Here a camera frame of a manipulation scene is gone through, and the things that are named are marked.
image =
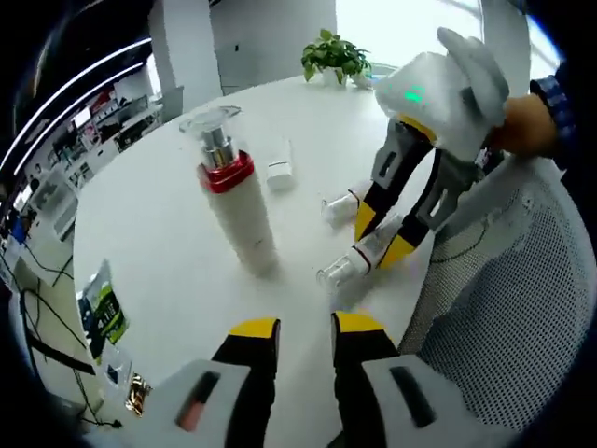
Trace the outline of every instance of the potted plant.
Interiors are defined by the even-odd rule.
[[[321,30],[317,40],[302,51],[300,63],[307,82],[316,72],[321,72],[326,85],[344,86],[347,77],[359,76],[371,68],[366,52],[352,42],[340,39],[339,35]]]

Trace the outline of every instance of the green package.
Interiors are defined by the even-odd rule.
[[[76,298],[91,356],[100,365],[105,341],[115,345],[129,326],[114,292],[107,260]]]

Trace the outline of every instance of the small glass bottle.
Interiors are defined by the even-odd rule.
[[[345,255],[317,273],[318,283],[329,293],[377,268],[388,245],[402,226],[401,215],[385,220],[377,229],[352,245]]]
[[[325,222],[336,228],[356,217],[358,205],[367,194],[372,182],[364,180],[347,189],[341,196],[323,200],[321,215]]]

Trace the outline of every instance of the white round table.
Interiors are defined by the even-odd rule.
[[[245,140],[256,161],[279,268],[247,273],[200,188],[201,154],[178,125],[200,109],[243,109]],[[74,268],[79,290],[108,259],[131,326],[118,343],[152,385],[194,358],[209,359],[229,330],[263,316],[282,320],[276,400],[266,446],[326,446],[341,430],[334,397],[330,311],[370,313],[398,343],[419,296],[432,236],[369,291],[332,303],[315,274],[353,241],[350,226],[321,219],[323,198],[370,175],[387,118],[372,91],[327,89],[291,78],[218,98],[157,129],[120,154],[82,190]],[[272,193],[265,164],[284,139],[293,148],[297,185]],[[416,201],[427,158],[398,204]]]

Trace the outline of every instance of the person's hand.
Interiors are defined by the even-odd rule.
[[[494,128],[487,139],[489,149],[503,149],[522,157],[551,157],[558,130],[548,108],[535,94],[509,98],[506,121]]]

